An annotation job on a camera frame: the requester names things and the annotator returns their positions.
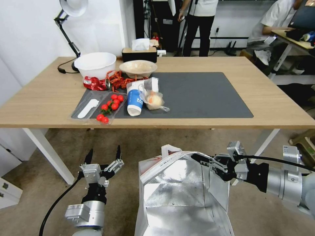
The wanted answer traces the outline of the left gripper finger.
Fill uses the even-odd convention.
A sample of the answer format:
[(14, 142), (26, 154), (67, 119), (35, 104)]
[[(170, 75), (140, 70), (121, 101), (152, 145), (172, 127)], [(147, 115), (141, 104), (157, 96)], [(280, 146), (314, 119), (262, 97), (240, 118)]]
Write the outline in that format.
[(89, 164), (91, 164), (92, 158), (93, 158), (93, 149), (90, 149), (90, 151), (88, 152), (88, 154), (86, 155), (83, 164), (81, 164), (79, 166), (79, 172), (83, 171), (85, 169), (85, 167)]
[(116, 159), (105, 168), (105, 177), (112, 178), (124, 166), (122, 160), (121, 147), (118, 145), (116, 151)]

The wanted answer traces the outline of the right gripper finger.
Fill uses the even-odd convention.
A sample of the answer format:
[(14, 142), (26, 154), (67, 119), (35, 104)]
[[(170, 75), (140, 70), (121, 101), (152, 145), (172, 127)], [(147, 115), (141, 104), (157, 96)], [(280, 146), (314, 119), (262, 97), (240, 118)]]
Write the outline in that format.
[(228, 163), (228, 156), (225, 154), (217, 154), (214, 156), (203, 156), (201, 154), (192, 154), (191, 158), (204, 166), (226, 166)]
[(228, 167), (216, 160), (200, 161), (200, 164), (209, 168), (209, 170), (215, 173), (223, 181), (228, 181)]

